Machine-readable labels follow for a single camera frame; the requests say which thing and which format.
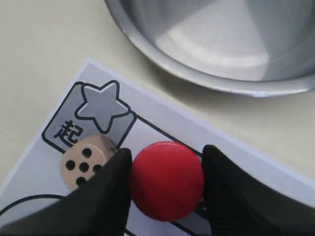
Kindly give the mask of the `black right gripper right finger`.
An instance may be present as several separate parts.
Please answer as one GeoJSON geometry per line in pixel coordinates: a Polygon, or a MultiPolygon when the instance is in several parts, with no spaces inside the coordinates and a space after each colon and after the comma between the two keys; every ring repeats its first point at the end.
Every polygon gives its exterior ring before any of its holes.
{"type": "Polygon", "coordinates": [[[215,236],[313,236],[315,209],[275,191],[214,145],[202,152],[203,198],[215,236]]]}

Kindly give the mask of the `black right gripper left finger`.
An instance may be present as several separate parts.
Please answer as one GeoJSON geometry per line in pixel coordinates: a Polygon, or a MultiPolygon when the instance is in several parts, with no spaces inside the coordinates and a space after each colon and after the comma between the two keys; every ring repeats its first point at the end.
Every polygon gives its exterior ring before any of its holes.
{"type": "Polygon", "coordinates": [[[131,151],[114,156],[68,196],[54,204],[1,227],[2,236],[122,236],[131,196],[131,151]]]}

